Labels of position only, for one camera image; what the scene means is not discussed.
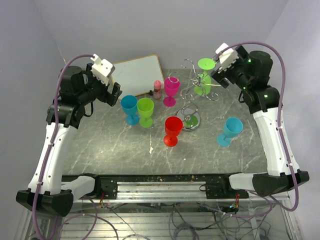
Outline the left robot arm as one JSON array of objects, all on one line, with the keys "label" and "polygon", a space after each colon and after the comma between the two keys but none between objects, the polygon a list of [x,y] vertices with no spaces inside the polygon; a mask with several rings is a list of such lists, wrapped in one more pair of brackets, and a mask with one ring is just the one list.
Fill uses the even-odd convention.
[{"label": "left robot arm", "polygon": [[96,174],[82,173],[62,185],[62,171],[81,119],[86,116],[85,106],[99,100],[113,107],[121,95],[118,83],[108,92],[109,77],[114,70],[111,65],[98,71],[92,63],[85,69],[66,68],[57,100],[47,110],[46,136],[38,166],[27,189],[16,194],[16,201],[28,210],[65,217],[75,200],[83,196],[96,199],[101,195],[101,179]]}]

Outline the pink wine glass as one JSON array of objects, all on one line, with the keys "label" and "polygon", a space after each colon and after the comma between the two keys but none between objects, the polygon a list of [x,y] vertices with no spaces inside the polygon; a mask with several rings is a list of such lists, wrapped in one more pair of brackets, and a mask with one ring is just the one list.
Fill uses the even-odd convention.
[{"label": "pink wine glass", "polygon": [[178,93],[180,81],[175,77],[168,77],[164,80],[164,92],[167,95],[163,99],[163,104],[167,107],[173,107],[176,104],[174,96]]}]

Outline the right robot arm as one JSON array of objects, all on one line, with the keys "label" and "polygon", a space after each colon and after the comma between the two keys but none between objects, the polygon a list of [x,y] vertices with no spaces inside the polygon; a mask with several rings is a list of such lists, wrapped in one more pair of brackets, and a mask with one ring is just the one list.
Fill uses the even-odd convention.
[{"label": "right robot arm", "polygon": [[240,89],[239,101],[245,103],[257,125],[267,160],[264,173],[232,173],[220,186],[221,194],[233,197],[238,190],[254,191],[265,197],[293,190],[310,179],[300,169],[291,150],[282,117],[283,92],[268,84],[273,66],[264,51],[247,52],[239,44],[222,43],[215,51],[220,67],[211,77],[223,88],[235,84]]}]

